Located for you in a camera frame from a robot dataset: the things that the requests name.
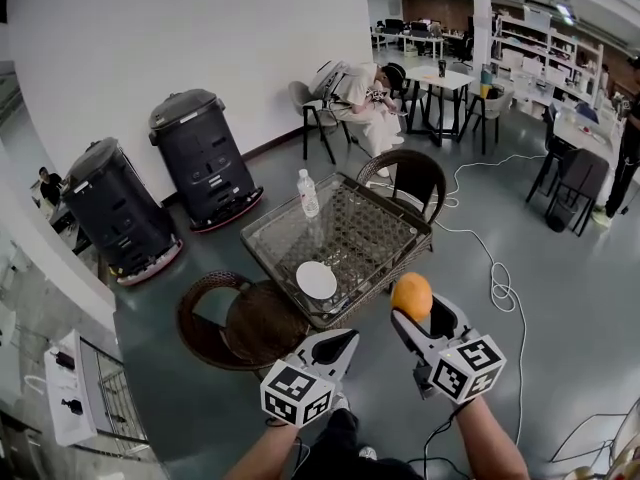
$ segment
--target glass table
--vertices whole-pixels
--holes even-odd
[[[305,216],[295,197],[241,232],[269,276],[320,330],[340,327],[431,243],[431,226],[416,210],[396,205],[336,173],[316,185],[320,212]],[[314,299],[296,281],[298,267],[317,261],[331,268],[337,289]]]

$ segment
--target black pants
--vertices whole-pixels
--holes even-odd
[[[413,468],[396,459],[372,461],[358,457],[358,418],[346,409],[331,415],[327,428],[311,447],[309,458],[296,473],[295,480],[393,479],[417,480]]]
[[[640,138],[638,138],[638,133],[638,131],[627,133],[625,130],[622,136],[616,176],[613,181],[613,187],[611,187],[611,195],[605,206],[608,217],[613,217],[622,206],[633,175],[638,170],[638,164],[640,163]]]

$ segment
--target glass tabletop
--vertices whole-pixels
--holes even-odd
[[[395,261],[430,237],[424,219],[336,173],[316,184],[320,211],[305,216],[295,197],[241,232],[245,245],[269,275],[307,314],[327,320],[355,304]],[[307,261],[331,268],[335,294],[306,295],[296,272]]]

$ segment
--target brown wicker chair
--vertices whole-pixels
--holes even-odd
[[[240,292],[229,307],[226,327],[198,315],[200,299],[216,288]],[[256,371],[293,352],[309,324],[273,281],[252,283],[233,272],[210,272],[198,280],[178,306],[178,329],[187,348],[225,370]]]
[[[387,151],[380,156],[372,158],[358,174],[357,182],[365,185],[380,169],[397,165],[395,182],[393,183],[393,195],[390,199],[399,206],[426,218],[429,201],[434,189],[438,194],[435,210],[429,217],[428,223],[432,224],[444,206],[447,195],[447,183],[440,166],[431,157],[412,151],[410,149],[396,149]],[[398,190],[416,197],[422,203],[422,211],[413,204],[399,199]]]

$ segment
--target water bottle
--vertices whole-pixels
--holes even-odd
[[[309,177],[306,169],[300,169],[300,179],[298,180],[298,192],[300,192],[300,200],[302,209],[307,217],[315,217],[320,211],[318,204],[318,196],[316,195],[316,185]]]

